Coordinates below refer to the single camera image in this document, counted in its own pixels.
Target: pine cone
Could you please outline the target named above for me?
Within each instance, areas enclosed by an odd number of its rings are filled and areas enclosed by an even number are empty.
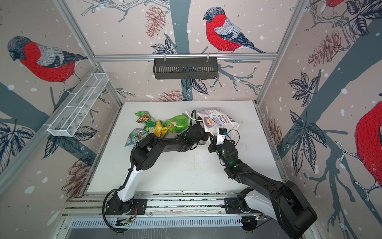
[[[283,141],[283,133],[281,132],[280,126],[275,122],[275,118],[268,118],[267,124],[270,131],[270,135],[272,136],[276,147],[280,147]]]
[[[182,92],[173,89],[171,91],[168,91],[167,93],[162,92],[158,100],[160,101],[188,101],[188,98],[185,97],[185,95]]]
[[[80,196],[93,162],[94,159],[92,157],[84,156],[69,168],[69,176],[66,179],[67,184],[61,188],[62,191],[65,191],[64,196],[68,196],[65,204],[71,198]]]
[[[146,34],[149,37],[153,37],[153,35],[159,35],[160,31],[163,29],[165,25],[165,14],[164,12],[157,6],[151,5],[146,12]]]
[[[341,33],[333,31],[322,40],[318,47],[314,48],[312,55],[308,57],[308,65],[313,64],[314,67],[320,63],[332,60],[334,55],[340,50],[341,47]]]

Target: bird wing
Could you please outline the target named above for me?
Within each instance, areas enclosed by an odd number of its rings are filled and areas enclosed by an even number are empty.
[[[242,34],[240,28],[235,26],[227,17],[224,24],[214,30],[221,38],[230,42],[235,42],[234,40]]]
[[[56,68],[62,66],[64,61],[64,54],[60,48],[46,47],[36,43],[40,49],[41,57],[38,59],[37,64],[42,67]]]

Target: white tabletop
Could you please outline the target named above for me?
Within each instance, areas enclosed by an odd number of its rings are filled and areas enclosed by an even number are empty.
[[[239,158],[259,173],[281,180],[252,101],[126,102],[87,191],[108,192],[122,185],[130,168],[133,147],[124,147],[127,137],[134,128],[144,126],[136,123],[136,112],[149,111],[155,120],[165,121],[184,113],[185,109],[217,108],[240,124],[240,141],[236,146]],[[144,171],[136,192],[226,192],[247,187],[228,179],[218,156],[209,153],[207,147],[199,145],[183,153],[162,153],[156,163]]]

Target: wall shelf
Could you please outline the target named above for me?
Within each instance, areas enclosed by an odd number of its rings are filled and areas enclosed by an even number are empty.
[[[53,136],[73,137],[108,82],[109,78],[104,73],[90,74],[85,84],[74,93],[74,97],[53,121],[48,132]]]

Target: red bird breast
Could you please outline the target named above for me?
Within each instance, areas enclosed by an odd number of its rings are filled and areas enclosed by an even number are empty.
[[[356,128],[357,155],[365,168],[382,185],[382,101],[364,115]]]
[[[207,39],[218,50],[234,51],[241,47],[241,44],[226,41],[215,32],[215,28],[223,26],[225,23],[226,15],[217,15],[211,23],[206,22],[207,26]]]
[[[41,57],[41,51],[36,43],[30,42],[25,45],[24,52],[26,60],[21,60],[34,75],[38,78],[50,82],[64,82],[74,73],[75,62],[57,68],[42,67],[37,64]]]

